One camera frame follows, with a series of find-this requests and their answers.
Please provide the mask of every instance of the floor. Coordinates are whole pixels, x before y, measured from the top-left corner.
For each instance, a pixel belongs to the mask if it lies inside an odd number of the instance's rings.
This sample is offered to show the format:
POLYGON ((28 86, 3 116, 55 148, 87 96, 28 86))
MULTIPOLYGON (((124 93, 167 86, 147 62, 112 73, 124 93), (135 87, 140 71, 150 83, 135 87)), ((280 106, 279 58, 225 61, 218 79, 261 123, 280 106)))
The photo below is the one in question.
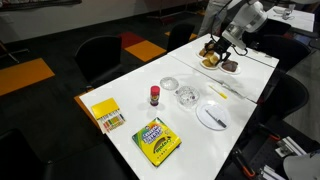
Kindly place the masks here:
MULTIPOLYGON (((74 101, 87 85, 73 56, 85 40, 99 35, 119 35, 130 31, 166 49, 166 32, 181 22, 195 25, 197 34, 203 16, 183 13, 162 24, 147 15, 120 19, 84 28, 8 44, 9 49, 27 47, 30 53, 16 55, 21 62, 41 57, 55 73, 54 77, 0 96, 0 132, 19 128, 43 160, 57 160, 91 147, 103 136, 74 101)), ((319 126, 319 51, 290 73, 303 81, 311 98, 307 106, 286 119, 297 129, 320 142, 319 126)), ((128 72, 147 64, 122 51, 121 59, 128 72)), ((9 58, 0 59, 0 69, 15 65, 9 58)))

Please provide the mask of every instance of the red lid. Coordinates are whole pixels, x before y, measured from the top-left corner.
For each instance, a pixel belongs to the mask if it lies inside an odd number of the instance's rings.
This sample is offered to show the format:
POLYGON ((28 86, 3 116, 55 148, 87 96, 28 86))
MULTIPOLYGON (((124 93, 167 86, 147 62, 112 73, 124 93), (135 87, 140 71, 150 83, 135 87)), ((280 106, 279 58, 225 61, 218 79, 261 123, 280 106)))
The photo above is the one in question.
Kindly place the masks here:
POLYGON ((160 87, 159 86, 152 86, 151 87, 151 95, 158 95, 160 93, 160 87))

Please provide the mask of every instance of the spice jar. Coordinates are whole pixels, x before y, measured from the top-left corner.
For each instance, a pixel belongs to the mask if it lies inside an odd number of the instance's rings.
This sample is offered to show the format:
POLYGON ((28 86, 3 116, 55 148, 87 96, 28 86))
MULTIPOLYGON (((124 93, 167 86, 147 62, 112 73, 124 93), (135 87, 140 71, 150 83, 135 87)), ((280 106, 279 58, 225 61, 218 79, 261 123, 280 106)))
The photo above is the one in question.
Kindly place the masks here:
POLYGON ((152 86, 150 91, 150 104, 152 106, 157 106, 159 104, 160 87, 152 86))

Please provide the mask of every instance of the red cap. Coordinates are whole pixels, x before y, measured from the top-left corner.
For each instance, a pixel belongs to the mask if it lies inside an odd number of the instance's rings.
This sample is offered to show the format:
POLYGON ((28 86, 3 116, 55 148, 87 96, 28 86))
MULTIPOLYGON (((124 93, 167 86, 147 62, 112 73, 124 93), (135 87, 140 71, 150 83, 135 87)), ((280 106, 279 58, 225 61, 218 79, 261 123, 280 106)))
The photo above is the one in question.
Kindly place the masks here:
POLYGON ((159 86, 152 86, 151 87, 151 95, 156 96, 160 93, 160 87, 159 86))

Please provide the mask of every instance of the white table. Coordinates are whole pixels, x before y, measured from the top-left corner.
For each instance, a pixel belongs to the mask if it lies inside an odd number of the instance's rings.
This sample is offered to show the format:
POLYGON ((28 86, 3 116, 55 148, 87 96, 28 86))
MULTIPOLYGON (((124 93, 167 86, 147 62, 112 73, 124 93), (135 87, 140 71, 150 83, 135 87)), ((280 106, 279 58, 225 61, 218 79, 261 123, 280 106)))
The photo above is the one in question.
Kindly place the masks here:
POLYGON ((225 92, 221 98, 208 87, 214 82, 197 70, 168 55, 136 69, 80 99, 91 111, 91 106, 113 97, 126 122, 107 133, 107 136, 140 179, 194 180, 214 179, 229 155, 237 138, 248 122, 256 104, 225 92), (214 131, 198 120, 195 109, 178 105, 173 91, 161 89, 159 105, 149 104, 150 87, 159 85, 164 77, 176 78, 180 86, 191 85, 200 92, 200 102, 215 101, 228 109, 231 125, 223 131, 214 131), (155 117, 159 117, 182 140, 158 168, 154 167, 132 140, 132 135, 155 117))
POLYGON ((269 19, 273 19, 276 21, 281 21, 284 23, 290 24, 293 28, 313 32, 313 24, 314 24, 314 14, 302 12, 298 10, 293 10, 290 14, 290 17, 287 20, 282 19, 282 14, 277 14, 273 9, 284 10, 285 8, 274 6, 267 11, 267 15, 269 19))
POLYGON ((253 102, 257 102, 279 60, 267 58, 265 54, 264 56, 262 55, 263 53, 259 55, 259 53, 257 54, 252 50, 249 51, 247 56, 252 56, 253 58, 239 56, 230 47, 228 49, 231 52, 229 59, 238 62, 241 69, 240 74, 230 75, 220 69, 209 70, 200 65, 202 60, 197 55, 204 47, 204 43, 209 40, 209 35, 203 36, 168 54, 210 78, 225 81, 240 94, 245 95, 253 102))

